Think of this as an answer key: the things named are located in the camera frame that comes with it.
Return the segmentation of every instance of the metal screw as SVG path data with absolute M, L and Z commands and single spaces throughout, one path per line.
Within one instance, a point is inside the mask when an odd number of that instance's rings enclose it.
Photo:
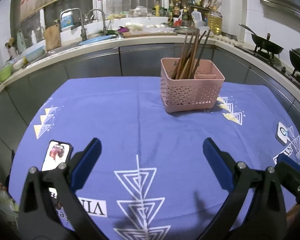
M 271 167 L 271 166 L 268 167 L 268 172 L 269 172 L 269 173 L 274 173 L 274 167 Z
M 240 170 L 243 170 L 247 167 L 247 165 L 244 162 L 238 162 L 237 165 Z
M 31 174 L 35 174 L 36 172 L 37 172 L 37 168 L 36 167 L 31 167 L 30 169 L 29 169 L 29 172 L 31 173 Z
M 59 168 L 60 170 L 64 170 L 64 169 L 66 168 L 66 166 L 67 166 L 66 163 L 60 163 L 60 164 L 58 165 L 58 168 Z

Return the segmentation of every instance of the stove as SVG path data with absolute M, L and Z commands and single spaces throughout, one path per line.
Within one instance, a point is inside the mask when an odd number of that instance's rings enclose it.
M 298 72 L 296 70 L 294 70 L 293 73 L 289 72 L 286 67 L 282 66 L 281 61 L 277 57 L 275 57 L 274 54 L 264 51 L 260 48 L 258 49 L 257 47 L 254 50 L 242 48 L 239 46 L 235 47 L 266 63 L 267 65 L 278 71 L 285 78 L 287 78 L 300 90 L 300 76 L 296 75 L 296 73 Z

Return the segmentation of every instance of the pink basket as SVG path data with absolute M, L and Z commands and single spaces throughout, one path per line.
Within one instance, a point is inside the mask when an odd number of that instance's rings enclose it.
M 179 58 L 161 59 L 161 99 L 167 113 L 212 108 L 225 77 L 211 60 L 201 59 L 194 79 L 173 80 Z

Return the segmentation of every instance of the table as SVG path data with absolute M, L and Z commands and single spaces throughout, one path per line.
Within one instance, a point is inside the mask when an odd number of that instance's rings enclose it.
M 286 146 L 275 138 L 279 122 L 289 128 Z M 197 238 L 227 196 L 202 152 L 207 137 L 250 168 L 274 166 L 283 151 L 300 164 L 298 131 L 264 86 L 224 83 L 211 110 L 167 114 L 160 78 L 73 79 L 46 101 L 24 134 L 11 170 L 12 197 L 19 203 L 28 169 L 42 167 L 50 140 L 79 152 L 93 137 L 101 140 L 102 154 L 76 193 L 111 240 L 136 239 L 145 228 L 155 239 Z M 289 210 L 295 198 L 286 190 L 284 197 Z M 59 216 L 71 228 L 63 210 Z

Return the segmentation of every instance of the brown board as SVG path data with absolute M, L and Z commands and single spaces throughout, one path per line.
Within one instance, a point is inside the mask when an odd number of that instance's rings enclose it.
M 44 31 L 44 38 L 46 40 L 46 50 L 50 51 L 61 47 L 61 37 L 59 24 L 53 25 Z
M 124 38 L 135 38 L 135 37 L 145 37 L 145 36 L 176 36 L 177 33 L 146 33 L 142 32 L 139 34 L 131 34 L 130 32 L 122 33 Z

